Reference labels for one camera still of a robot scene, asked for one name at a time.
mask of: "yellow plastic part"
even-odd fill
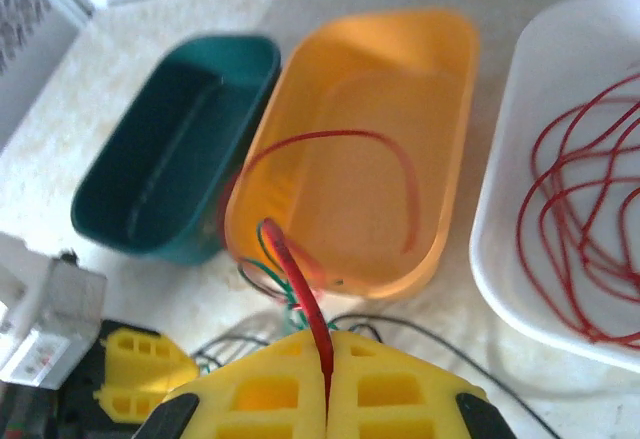
[[[121,328],[104,347],[105,383],[94,397],[116,423],[142,424],[171,390],[200,374],[198,365],[162,335]]]
[[[225,220],[231,248],[266,261],[255,228],[272,217],[324,267],[321,283],[303,271],[315,286],[371,298],[422,287],[449,230],[477,56],[475,28],[448,10],[352,16],[314,32],[280,76],[248,158],[311,131],[391,137],[418,175],[417,244],[402,253],[407,191],[396,157],[351,137],[288,146],[239,181]]]
[[[276,344],[187,384],[200,403],[181,439],[321,439],[324,376],[309,332]]]
[[[309,331],[176,389],[200,403],[181,439],[470,439],[455,396],[484,391],[350,332],[332,334],[329,413]]]

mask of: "white plastic box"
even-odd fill
[[[530,153],[543,128],[563,112],[637,72],[640,72],[640,0],[568,0],[531,21],[513,56],[473,225],[470,255],[482,295],[512,327],[551,346],[640,372],[640,351],[606,343],[592,344],[564,326],[531,286],[515,248],[517,214],[533,183]],[[640,98],[640,81],[619,92]],[[603,109],[602,117],[596,119],[611,121],[628,109],[629,105],[611,106]],[[638,129],[629,138],[630,144],[640,143]],[[576,130],[576,135],[584,136],[586,143],[593,132],[582,128]],[[553,147],[542,150],[542,159],[553,161]],[[593,170],[569,170],[567,180],[602,174],[601,165],[593,167]],[[640,175],[640,155],[625,156],[617,167],[618,173]],[[580,177],[571,178],[571,173]],[[576,196],[578,210],[589,207],[596,195],[596,191],[588,191]],[[540,209],[544,202],[537,193],[532,206]],[[605,220],[596,221],[593,233],[615,251],[620,249],[612,234],[616,210],[607,207],[605,203]],[[629,209],[628,225],[638,267],[640,200]],[[523,235],[524,244],[540,280],[549,294],[558,298],[562,291],[553,284],[557,280],[553,279],[543,254],[536,227],[535,219],[525,221],[524,230],[528,231]],[[596,294],[593,288],[584,285],[587,284],[584,277],[576,279],[581,283],[579,292],[584,298],[584,308],[598,325],[611,334],[640,331],[639,305]]]

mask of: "speckled countertop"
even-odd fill
[[[274,327],[280,313],[248,290],[220,256],[199,268],[137,260],[80,238],[69,208],[75,187],[160,57],[185,38],[259,31],[286,57],[336,16],[399,6],[459,8],[478,25],[483,53],[449,240],[440,268],[417,297],[393,304],[326,298],[327,315],[397,313],[442,333],[513,386],[565,438],[640,437],[640,376],[530,340],[502,323],[478,293],[468,241],[513,46],[526,23],[559,0],[150,0],[99,12],[78,38],[0,156],[0,230],[55,254],[74,248],[109,278],[106,315],[157,328],[187,350],[253,313]],[[438,347],[381,327],[388,341],[486,388],[518,437],[544,432],[507,396]]]

